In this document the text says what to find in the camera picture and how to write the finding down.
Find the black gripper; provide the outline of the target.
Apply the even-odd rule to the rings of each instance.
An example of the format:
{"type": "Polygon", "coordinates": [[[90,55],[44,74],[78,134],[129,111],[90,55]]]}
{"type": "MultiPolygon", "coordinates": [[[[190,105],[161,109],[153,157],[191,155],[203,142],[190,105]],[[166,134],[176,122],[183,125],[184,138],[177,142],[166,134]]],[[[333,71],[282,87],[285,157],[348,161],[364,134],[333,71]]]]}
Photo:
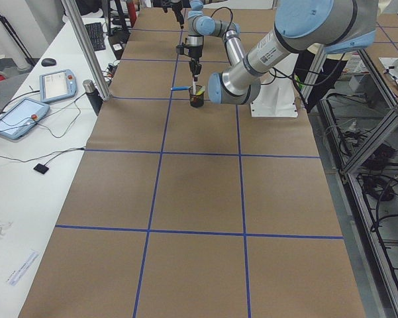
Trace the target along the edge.
{"type": "Polygon", "coordinates": [[[190,46],[188,48],[188,56],[191,58],[189,61],[189,69],[193,78],[198,78],[201,73],[202,65],[200,64],[200,58],[203,55],[202,46],[190,46]]]}

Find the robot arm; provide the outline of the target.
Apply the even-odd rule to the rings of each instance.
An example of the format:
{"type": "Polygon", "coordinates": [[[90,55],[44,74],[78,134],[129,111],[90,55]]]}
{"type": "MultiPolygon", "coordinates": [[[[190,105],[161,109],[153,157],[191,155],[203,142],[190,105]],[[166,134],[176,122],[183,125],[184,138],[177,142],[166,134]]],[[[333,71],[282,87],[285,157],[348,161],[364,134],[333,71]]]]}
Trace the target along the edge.
{"type": "Polygon", "coordinates": [[[243,105],[259,95],[260,78],[290,54],[313,44],[326,54],[343,54],[372,45],[377,1],[281,1],[274,28],[241,61],[208,82],[212,103],[243,105]]]}
{"type": "Polygon", "coordinates": [[[239,26],[233,21],[216,20],[204,15],[204,5],[220,3],[221,1],[152,1],[154,7],[161,7],[165,13],[168,9],[174,12],[181,29],[184,28],[184,8],[190,8],[187,15],[188,35],[185,42],[178,44],[175,51],[179,55],[188,56],[189,69],[194,82],[197,82],[201,73],[200,58],[204,47],[204,36],[224,38],[229,30],[239,31],[239,26]]]}

